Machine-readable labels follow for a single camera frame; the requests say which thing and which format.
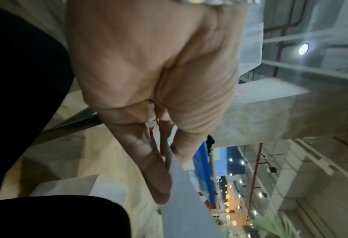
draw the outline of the black pants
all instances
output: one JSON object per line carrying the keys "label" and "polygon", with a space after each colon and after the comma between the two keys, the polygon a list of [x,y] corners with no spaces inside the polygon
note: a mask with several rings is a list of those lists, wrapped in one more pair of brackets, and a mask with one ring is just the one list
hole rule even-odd
{"label": "black pants", "polygon": [[[55,114],[73,78],[68,53],[59,42],[0,9],[0,186],[8,169]],[[33,211],[43,203],[55,203],[48,207],[57,215],[65,213],[59,207],[71,207],[75,203],[82,203],[79,206],[85,210],[87,206],[121,209],[122,216],[128,220],[123,208],[101,198],[18,198],[0,201],[0,206],[10,209],[24,206]]]}

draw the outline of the wooden floor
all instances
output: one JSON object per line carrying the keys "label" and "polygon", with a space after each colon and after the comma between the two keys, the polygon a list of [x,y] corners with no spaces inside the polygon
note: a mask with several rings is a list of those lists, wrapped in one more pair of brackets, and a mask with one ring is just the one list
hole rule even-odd
{"label": "wooden floor", "polygon": [[[81,91],[72,88],[49,126],[86,107]],[[28,196],[42,182],[93,174],[128,188],[125,209],[133,237],[163,237],[158,207],[140,171],[104,125],[29,148],[9,170],[0,199]]]}

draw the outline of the human hand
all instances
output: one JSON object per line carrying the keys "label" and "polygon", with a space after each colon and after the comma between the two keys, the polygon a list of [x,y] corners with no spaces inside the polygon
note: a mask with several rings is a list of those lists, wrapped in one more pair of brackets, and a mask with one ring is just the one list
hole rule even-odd
{"label": "human hand", "polygon": [[67,38],[85,102],[137,164],[158,204],[171,177],[151,129],[159,120],[161,153],[182,165],[230,104],[246,3],[210,8],[170,0],[69,0]]}

